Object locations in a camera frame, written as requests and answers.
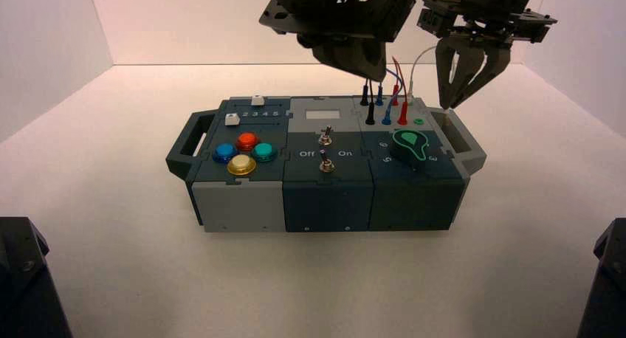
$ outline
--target white floor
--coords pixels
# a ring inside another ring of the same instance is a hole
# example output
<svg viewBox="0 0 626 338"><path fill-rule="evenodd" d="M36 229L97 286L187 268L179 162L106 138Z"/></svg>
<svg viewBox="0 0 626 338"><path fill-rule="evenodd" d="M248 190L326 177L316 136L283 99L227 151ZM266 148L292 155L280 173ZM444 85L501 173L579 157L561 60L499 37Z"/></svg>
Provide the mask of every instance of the white floor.
<svg viewBox="0 0 626 338"><path fill-rule="evenodd" d="M434 68L416 74L435 105ZM76 337L573 337L594 241L626 215L626 139L524 66L457 110L489 156L449 232L198 226L165 164L191 112L361 85L315 65L116 66L0 144L0 213L46 236Z"/></svg>

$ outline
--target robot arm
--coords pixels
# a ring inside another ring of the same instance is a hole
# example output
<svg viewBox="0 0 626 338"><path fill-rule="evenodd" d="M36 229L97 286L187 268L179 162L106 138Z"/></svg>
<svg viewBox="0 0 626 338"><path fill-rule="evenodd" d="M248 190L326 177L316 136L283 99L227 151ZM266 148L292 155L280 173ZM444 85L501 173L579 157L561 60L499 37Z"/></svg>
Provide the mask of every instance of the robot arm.
<svg viewBox="0 0 626 338"><path fill-rule="evenodd" d="M510 61L515 40L541 42L557 21L525 10L529 0L424 0L417 23L440 38L439 99L455 108ZM260 23L298 42L325 65L375 81L385 78L385 44L393 42L415 0L271 0ZM454 25L462 16L465 25ZM449 81L454 54L458 67Z"/></svg>

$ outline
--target white cable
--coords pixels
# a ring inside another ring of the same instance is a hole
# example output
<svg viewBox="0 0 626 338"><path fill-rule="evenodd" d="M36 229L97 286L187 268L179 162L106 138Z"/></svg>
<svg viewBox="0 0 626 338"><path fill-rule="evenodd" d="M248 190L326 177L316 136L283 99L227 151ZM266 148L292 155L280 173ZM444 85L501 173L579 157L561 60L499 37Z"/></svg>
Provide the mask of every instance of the white cable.
<svg viewBox="0 0 626 338"><path fill-rule="evenodd" d="M427 52L429 52L430 50L435 49L437 46L431 46L430 48L426 49L425 51L423 51L421 54L419 54L417 56L417 59L415 59L415 62L413 62L413 67L411 68L411 78L410 78L410 82L409 82L409 90L407 91L408 94L412 97L413 96L413 71L415 71L415 65L417 65L417 62L419 61L420 58L422 58L422 56L424 56L424 54L426 54Z"/></svg>

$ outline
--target red probe plug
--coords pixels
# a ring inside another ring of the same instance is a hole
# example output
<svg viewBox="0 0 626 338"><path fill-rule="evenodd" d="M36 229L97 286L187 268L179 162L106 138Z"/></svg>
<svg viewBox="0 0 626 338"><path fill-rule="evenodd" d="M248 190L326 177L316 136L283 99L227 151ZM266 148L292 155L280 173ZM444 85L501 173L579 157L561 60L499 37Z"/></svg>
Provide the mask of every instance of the red probe plug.
<svg viewBox="0 0 626 338"><path fill-rule="evenodd" d="M398 124L407 125L407 109L409 108L409 103L405 100L402 104L402 111L400 112L400 118L398 118Z"/></svg>
<svg viewBox="0 0 626 338"><path fill-rule="evenodd" d="M395 97L391 100L391 105L392 106L397 106L398 105L398 96L396 96L396 94L398 94L398 90L399 90L398 85L393 85L393 93L391 95L395 96Z"/></svg>

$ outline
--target yellow button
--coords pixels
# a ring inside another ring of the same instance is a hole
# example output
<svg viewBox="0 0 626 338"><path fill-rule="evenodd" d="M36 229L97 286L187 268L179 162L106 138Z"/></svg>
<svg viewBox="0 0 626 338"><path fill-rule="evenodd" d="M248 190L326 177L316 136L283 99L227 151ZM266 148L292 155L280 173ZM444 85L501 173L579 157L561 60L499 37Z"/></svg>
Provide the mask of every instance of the yellow button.
<svg viewBox="0 0 626 338"><path fill-rule="evenodd" d="M226 168L235 176L243 176L256 168L256 161L248 155L237 155L228 162Z"/></svg>

